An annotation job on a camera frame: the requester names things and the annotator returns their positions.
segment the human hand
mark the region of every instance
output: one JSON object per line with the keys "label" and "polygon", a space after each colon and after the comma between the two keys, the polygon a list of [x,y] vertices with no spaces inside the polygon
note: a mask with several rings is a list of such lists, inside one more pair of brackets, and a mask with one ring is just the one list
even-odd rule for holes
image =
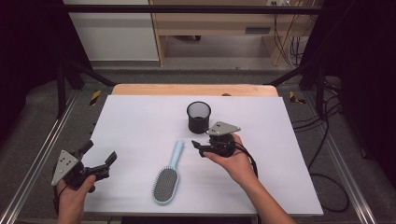
{"label": "human hand", "polygon": [[[231,135],[233,136],[233,140],[236,142],[236,145],[242,146],[241,138],[235,133],[231,133]],[[228,172],[230,177],[239,185],[249,183],[252,179],[257,179],[248,156],[239,149],[236,149],[235,153],[228,158],[221,157],[212,152],[205,152],[204,155],[213,162],[222,166]]]}
{"label": "human hand", "polygon": [[84,202],[88,191],[95,183],[96,176],[90,175],[78,190],[67,187],[64,180],[57,186],[60,195],[58,223],[80,223],[84,216]]}

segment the hairbrush handle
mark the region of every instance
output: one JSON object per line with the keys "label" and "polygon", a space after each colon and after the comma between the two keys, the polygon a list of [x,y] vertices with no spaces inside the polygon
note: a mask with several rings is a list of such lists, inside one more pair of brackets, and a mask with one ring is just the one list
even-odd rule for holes
{"label": "hairbrush handle", "polygon": [[180,157],[181,151],[183,150],[184,147],[184,142],[183,141],[177,141],[175,144],[174,152],[172,155],[170,167],[176,169],[176,164],[178,161],[178,158]]}

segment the hairbrush bristles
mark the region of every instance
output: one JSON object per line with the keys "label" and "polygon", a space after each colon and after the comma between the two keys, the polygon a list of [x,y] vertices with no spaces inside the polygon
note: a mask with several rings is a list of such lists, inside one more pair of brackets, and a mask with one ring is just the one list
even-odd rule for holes
{"label": "hairbrush bristles", "polygon": [[152,189],[152,197],[154,201],[160,205],[169,203],[176,191],[178,183],[178,173],[176,171],[176,164],[178,158],[183,150],[184,143],[177,141],[169,166],[164,167],[157,175],[157,178]]}
{"label": "hairbrush bristles", "polygon": [[159,204],[167,204],[173,198],[177,187],[178,174],[172,167],[163,168],[157,176],[152,196]]}

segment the white board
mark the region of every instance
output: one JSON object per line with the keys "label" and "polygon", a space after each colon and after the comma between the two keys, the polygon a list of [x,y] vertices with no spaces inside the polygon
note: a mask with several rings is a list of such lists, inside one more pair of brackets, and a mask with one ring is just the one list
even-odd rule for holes
{"label": "white board", "polygon": [[[147,0],[64,0],[68,5],[148,5]],[[149,13],[69,13],[90,61],[158,61]]]}
{"label": "white board", "polygon": [[[208,135],[188,129],[187,106],[211,106],[209,126],[220,120],[241,127],[237,134],[257,162],[260,181],[291,215],[322,215],[282,98],[236,96],[116,96],[106,100],[92,135],[86,166],[118,159],[110,178],[95,184],[86,212],[158,216],[254,216],[246,193],[226,171],[201,158],[191,140],[207,145]],[[185,147],[177,164],[179,183],[172,202],[160,206],[151,196],[159,171],[170,162],[176,140]]]}

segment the gripper mount plate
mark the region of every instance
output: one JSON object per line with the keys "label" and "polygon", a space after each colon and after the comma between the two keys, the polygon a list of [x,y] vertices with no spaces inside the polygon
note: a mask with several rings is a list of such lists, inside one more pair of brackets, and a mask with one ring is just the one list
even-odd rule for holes
{"label": "gripper mount plate", "polygon": [[55,173],[51,181],[51,185],[55,186],[65,175],[67,175],[76,165],[78,159],[70,153],[62,150],[59,156],[58,163],[56,164]]}
{"label": "gripper mount plate", "polygon": [[234,133],[238,131],[241,131],[241,128],[236,127],[232,124],[218,121],[209,130],[207,130],[206,133],[209,135],[220,136],[226,133]]}

